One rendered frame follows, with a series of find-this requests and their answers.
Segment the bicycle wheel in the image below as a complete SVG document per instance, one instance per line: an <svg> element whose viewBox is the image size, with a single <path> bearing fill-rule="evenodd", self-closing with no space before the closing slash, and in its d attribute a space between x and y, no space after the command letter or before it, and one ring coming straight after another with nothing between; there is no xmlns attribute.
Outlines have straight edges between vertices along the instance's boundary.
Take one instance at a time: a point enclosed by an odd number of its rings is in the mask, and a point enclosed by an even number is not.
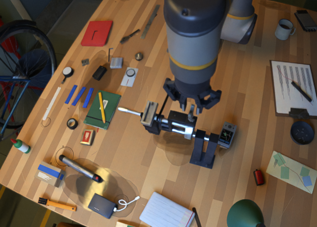
<svg viewBox="0 0 317 227"><path fill-rule="evenodd" d="M6 127L18 128L24 124L56 69L53 46L34 25L23 20L0 27L0 126L5 124L15 104ZM19 79L30 81L24 93L26 81Z"/></svg>

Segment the mug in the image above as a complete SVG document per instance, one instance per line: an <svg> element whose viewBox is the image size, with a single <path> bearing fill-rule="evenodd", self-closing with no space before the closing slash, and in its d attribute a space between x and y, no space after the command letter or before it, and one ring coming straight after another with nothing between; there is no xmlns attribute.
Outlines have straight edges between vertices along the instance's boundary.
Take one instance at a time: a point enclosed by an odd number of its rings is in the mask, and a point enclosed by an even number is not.
<svg viewBox="0 0 317 227"><path fill-rule="evenodd" d="M289 35L294 35L296 28L293 27L293 23L287 19L281 19L278 22L275 36L279 40L287 40Z"/></svg>

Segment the green lamp shade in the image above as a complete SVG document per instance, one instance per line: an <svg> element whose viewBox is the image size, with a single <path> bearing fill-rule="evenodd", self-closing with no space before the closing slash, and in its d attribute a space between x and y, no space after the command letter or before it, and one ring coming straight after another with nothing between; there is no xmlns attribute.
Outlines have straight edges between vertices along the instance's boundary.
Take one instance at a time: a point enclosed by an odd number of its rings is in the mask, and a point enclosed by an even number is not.
<svg viewBox="0 0 317 227"><path fill-rule="evenodd" d="M251 200L240 200L229 210L228 227L265 227L261 209Z"/></svg>

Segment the yellow pencil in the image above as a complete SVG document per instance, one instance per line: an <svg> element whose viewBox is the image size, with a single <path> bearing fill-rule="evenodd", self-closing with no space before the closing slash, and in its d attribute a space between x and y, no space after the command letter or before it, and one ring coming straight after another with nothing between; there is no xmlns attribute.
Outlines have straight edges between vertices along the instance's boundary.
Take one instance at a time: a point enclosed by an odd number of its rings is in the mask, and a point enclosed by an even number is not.
<svg viewBox="0 0 317 227"><path fill-rule="evenodd" d="M103 96L101 92L99 92L99 101L100 101L100 108L101 108L101 115L103 116L103 122L106 123L106 116L105 116L105 110L103 105Z"/></svg>

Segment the clipboard clip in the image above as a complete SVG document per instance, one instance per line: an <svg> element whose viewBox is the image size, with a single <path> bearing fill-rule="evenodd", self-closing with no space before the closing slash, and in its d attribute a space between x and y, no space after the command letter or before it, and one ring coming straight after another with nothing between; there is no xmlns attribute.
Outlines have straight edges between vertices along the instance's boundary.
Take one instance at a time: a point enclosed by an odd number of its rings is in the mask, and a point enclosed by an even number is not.
<svg viewBox="0 0 317 227"><path fill-rule="evenodd" d="M290 117L294 119L309 119L309 113L307 109L291 108L291 111L288 113Z"/></svg>

